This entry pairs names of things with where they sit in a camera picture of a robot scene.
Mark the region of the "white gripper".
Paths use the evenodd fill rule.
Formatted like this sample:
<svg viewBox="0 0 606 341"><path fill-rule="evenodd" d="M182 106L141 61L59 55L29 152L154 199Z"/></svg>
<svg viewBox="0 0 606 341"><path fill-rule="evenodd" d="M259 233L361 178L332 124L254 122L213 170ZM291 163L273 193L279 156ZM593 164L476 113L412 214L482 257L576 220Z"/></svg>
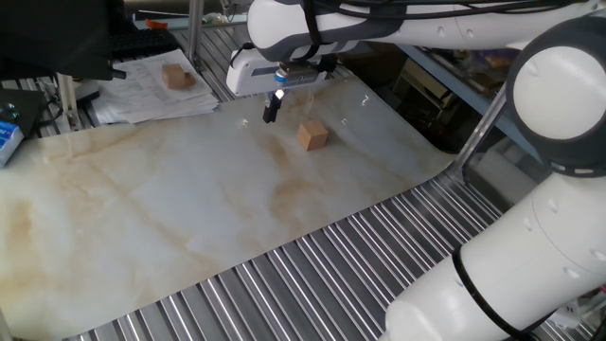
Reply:
<svg viewBox="0 0 606 341"><path fill-rule="evenodd" d="M276 121L285 91L324 81L327 71L320 62L270 62L256 49L235 51L229 64L226 85L238 97L268 93L262 119Z"/></svg>

